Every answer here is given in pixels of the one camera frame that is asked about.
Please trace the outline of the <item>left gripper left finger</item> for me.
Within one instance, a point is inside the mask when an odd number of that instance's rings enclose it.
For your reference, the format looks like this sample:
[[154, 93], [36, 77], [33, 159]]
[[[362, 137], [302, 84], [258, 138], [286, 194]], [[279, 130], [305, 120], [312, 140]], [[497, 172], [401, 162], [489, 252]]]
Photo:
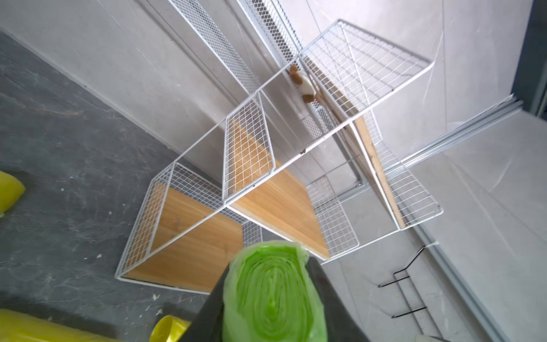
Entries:
[[223, 341], [223, 293], [228, 273], [229, 267], [224, 270], [204, 306], [192, 320], [186, 332], [179, 338], [179, 341]]

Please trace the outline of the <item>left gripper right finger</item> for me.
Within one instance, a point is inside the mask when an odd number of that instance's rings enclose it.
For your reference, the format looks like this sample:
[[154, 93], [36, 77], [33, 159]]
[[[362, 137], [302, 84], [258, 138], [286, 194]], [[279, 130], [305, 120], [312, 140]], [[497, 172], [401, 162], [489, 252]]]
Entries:
[[370, 339], [351, 317], [326, 272], [314, 256], [307, 261], [306, 270], [323, 304], [327, 341], [369, 342]]

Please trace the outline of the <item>green roll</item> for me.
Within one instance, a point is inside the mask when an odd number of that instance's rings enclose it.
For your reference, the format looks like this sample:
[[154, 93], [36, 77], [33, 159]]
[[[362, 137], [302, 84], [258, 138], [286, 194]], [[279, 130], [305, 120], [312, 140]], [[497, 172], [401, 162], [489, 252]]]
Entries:
[[223, 286], [223, 341], [327, 341], [324, 306], [298, 242], [260, 242], [238, 252]]

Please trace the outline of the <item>yellow roll middle horizontal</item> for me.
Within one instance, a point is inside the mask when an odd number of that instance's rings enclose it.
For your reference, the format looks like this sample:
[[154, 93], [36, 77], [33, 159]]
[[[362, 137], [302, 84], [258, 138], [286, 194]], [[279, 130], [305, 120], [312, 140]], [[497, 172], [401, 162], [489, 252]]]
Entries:
[[164, 316], [155, 325], [149, 342], [177, 342], [190, 327], [191, 322], [176, 316]]

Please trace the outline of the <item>yellow roll diagonal centre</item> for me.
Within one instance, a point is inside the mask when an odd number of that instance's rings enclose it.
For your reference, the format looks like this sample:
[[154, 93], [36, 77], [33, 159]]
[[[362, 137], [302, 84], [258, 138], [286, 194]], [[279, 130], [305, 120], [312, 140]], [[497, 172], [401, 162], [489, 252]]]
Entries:
[[1, 309], [1, 341], [116, 341], [25, 313]]

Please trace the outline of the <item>yellow roll far left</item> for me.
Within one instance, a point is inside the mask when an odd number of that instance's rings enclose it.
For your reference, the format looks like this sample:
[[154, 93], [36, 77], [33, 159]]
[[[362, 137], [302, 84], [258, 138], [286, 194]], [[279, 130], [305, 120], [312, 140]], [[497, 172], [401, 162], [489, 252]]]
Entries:
[[3, 217], [24, 194], [26, 188], [21, 181], [6, 172], [1, 172], [1, 217]]

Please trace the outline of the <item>small brown white plush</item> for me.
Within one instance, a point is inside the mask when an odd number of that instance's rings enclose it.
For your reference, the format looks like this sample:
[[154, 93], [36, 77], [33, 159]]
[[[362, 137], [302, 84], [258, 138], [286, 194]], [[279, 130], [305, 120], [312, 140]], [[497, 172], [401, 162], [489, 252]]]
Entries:
[[321, 101], [321, 97], [317, 94], [311, 79], [307, 74], [299, 69], [297, 65], [291, 65], [289, 68], [289, 78], [296, 86], [300, 97], [304, 103], [312, 103]]

